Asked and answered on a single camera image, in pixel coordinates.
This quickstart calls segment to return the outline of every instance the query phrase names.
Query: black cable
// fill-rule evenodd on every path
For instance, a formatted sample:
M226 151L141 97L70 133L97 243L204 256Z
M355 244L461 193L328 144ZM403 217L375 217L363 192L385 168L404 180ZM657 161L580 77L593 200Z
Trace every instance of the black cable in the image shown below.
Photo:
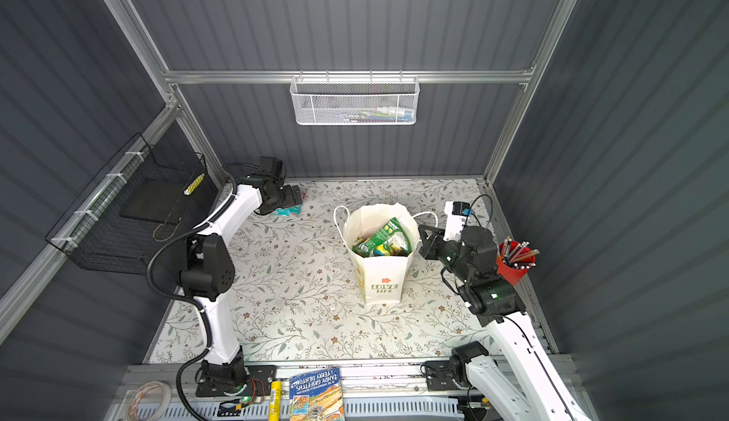
M491 218L494 215L494 199L492 199L488 194L482 194L476 197L476 199L473 200L471 205L468 207L469 214L466 216L466 220L463 223L463 227L466 228L466 225L468 224L468 218L473 214L473 216L476 218L476 222L478 222L478 225L481 226L481 221L476 217L476 213L473 212L473 206L476 204L476 202L479 200L479 198L487 197L488 201L491 204L491 211L488 213L488 222L486 222L486 227L488 227L488 224L491 223Z
M472 417L472 418L473 418L473 419L474 419L475 421L478 421L478 418L476 417L475 413L473 412L473 408L471 408L471 396L470 396L470 394L471 394L471 389L473 389L473 385L469 386L469 387L468 387L468 390L466 391L466 407L467 407L467 408L469 409L469 411L471 412L471 417Z
M249 167L253 168L254 170L258 169L258 165L252 164L252 163L246 163L245 161L233 161L232 163L226 163L222 166L223 168L227 167Z
M443 269L440 270L440 279L443 281L443 283L445 283L445 286L447 286L449 290L453 291L456 294L456 296L460 296L458 291L454 290L453 287L451 286L451 284L448 283L448 280L445 279L445 276L443 275L444 273L445 273L445 266L443 266Z
M205 355L208 354L208 351L210 351L210 348L213 346L213 334L212 330L210 328L210 320L208 319L208 314L205 312L205 307L196 299L192 297L182 296L175 293L167 293L163 289L161 289L157 283L155 283L154 275L153 275L153 269L155 268L155 263L157 262L157 259L159 258L159 255L162 254L162 252L169 249L169 247L172 244L177 243L178 241L187 239L187 237L190 237L194 234L197 234L204 229L208 227L208 224L197 226L187 233L180 234L178 237L172 239L168 243L164 244L156 253L154 256L151 257L150 264L147 265L147 284L150 286L151 290L154 291L156 294L159 294L160 296L164 296L165 298L173 299L175 301L182 301L187 302L188 304L192 304L196 307L197 311L200 313L200 318L202 319L202 326L205 330L205 350L203 350L203 353L200 353L199 355L195 356L193 359L190 359L186 363L183 363L180 368L177 371L177 375L175 376L175 387L177 388L177 395L180 398L180 401L182 402L182 405L185 406L187 411L197 419L197 421L208 421L206 418L203 418L202 416L198 415L197 412L193 409L193 407L189 404L189 401L185 397L185 391L182 390L182 372L187 369L188 366L191 364L198 362L199 360L203 359Z
M529 336L526 335L526 333L524 332L524 329L521 328L519 323L516 323L514 320L512 320L511 318L509 318L505 315L497 315L497 314L488 314L488 315L490 315L492 317L506 318L508 321L514 323L516 325L516 327L519 328L519 331L521 331L521 335L524 336L524 339L526 339L526 343L529 344L529 347L532 349L534 348L534 345L532 345L532 341L529 340ZM562 401L562 405L564 405L564 408L567 411L567 414L570 416L570 418L574 419L574 416L572 416L572 413L570 412L570 408L567 406L567 402L562 398L562 395L557 390L557 386L554 384L554 381L552 381L552 377L550 377L549 372L547 372L547 368L544 367L544 363L540 359L539 355L537 353L533 353L533 354L534 354L534 357L536 358L536 360L539 362L540 366L542 366L542 371L544 371L544 375L547 376L547 379L551 383L552 388L554 389L555 393L557 393L559 400Z
M247 164L243 162L236 162L236 163L229 163L225 164L224 167L228 166L248 166L253 167L257 169L258 167L252 164ZM175 293L167 293L163 289L161 289L154 279L154 268L155 263L157 262L157 259L159 258L159 255L161 255L164 251L169 249L169 247L172 244L175 244L183 239L187 239L187 237L190 237L194 234L197 234L204 229L208 228L210 226L211 222L214 222L217 220L220 216L223 215L225 210L227 210L228 207L232 204L233 201L235 201L235 197L233 196L235 193L235 179L230 175L228 171L222 170L223 173L228 177L228 180L231 182L232 190L230 191L230 195L228 195L228 198L225 200L225 203L222 207L218 209L217 212L213 214L213 216L207 218L205 220L205 224L196 226L195 228L191 229L187 233L180 234L178 237L168 241L166 244L164 244L156 253L154 256L151 257L150 263L147 265L147 284L150 286L151 290L154 291L156 294L159 294L160 296L164 296L165 298L173 299L175 301L181 301L181 302L187 302L188 304L192 304L196 307L197 311L200 313L201 323L203 326L203 329L205 330L205 350L203 350L203 353L200 353L199 355L195 356L194 358L190 359L189 361L183 363L180 368L177 370L177 375L175 376L175 387L177 389L177 395L180 398L180 401L182 402L182 405L187 409L187 411L197 419L197 421L208 421L206 418L200 416L193 407L189 404L189 401L187 400L187 397L185 397L185 391L182 390L182 372L187 369L190 365L192 365L195 362L198 362L199 360L205 358L205 356L210 351L211 347L213 346L213 334L212 329L210 327L210 320L208 319L208 314L205 312L205 307L196 299L192 298L191 296L181 296Z

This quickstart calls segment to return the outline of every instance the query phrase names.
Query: wire mesh basket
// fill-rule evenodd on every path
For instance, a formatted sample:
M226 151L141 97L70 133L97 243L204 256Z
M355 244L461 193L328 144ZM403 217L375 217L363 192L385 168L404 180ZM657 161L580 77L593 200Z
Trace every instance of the wire mesh basket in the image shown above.
M312 82L295 77L291 99L299 125L413 125L418 79L400 82Z
M216 196L204 156L191 151L145 145L106 177L103 190L46 236L84 270L144 274L159 248L207 217Z

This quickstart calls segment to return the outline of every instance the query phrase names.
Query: yellow tag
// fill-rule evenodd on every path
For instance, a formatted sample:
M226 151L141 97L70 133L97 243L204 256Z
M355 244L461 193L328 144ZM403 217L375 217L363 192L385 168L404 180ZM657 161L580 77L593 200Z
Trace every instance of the yellow tag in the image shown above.
M197 186L199 186L200 183L203 182L203 179L205 179L205 173L197 176L197 178L195 180L193 180L193 183L191 183L187 186L187 189L185 189L185 194L186 195L193 194L193 192L195 191Z

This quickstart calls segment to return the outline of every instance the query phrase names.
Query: yellow marker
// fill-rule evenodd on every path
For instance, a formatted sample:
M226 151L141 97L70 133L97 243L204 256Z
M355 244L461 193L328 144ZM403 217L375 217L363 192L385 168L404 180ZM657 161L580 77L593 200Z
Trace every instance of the yellow marker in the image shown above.
M268 406L268 421L278 421L278 412L281 410L281 382L271 383L270 405Z
M192 195L193 192L195 191L195 189L197 188L197 186L199 186L200 183L203 182L203 179L205 179L205 173L197 176L197 178L195 180L193 180L193 183L191 183L187 186L187 189L185 189L185 194Z

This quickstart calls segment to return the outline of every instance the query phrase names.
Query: red cup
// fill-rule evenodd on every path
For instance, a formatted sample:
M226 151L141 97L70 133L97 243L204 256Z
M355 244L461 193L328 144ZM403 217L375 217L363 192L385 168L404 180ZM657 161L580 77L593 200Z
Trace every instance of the red cup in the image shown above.
M514 250L520 243L517 241L512 241L511 245L509 246L509 252ZM499 244L499 250L502 250L504 248L504 243ZM523 252L529 252L530 249L524 248ZM523 265L524 263L534 263L534 257L530 256L529 258L519 262L520 265ZM517 270L512 267L508 267L505 262L501 260L500 256L497 256L497 274L501 275L508 283L510 283L512 286L516 286L516 284L521 280L522 277L526 275L527 272L529 272L529 269L526 270Z

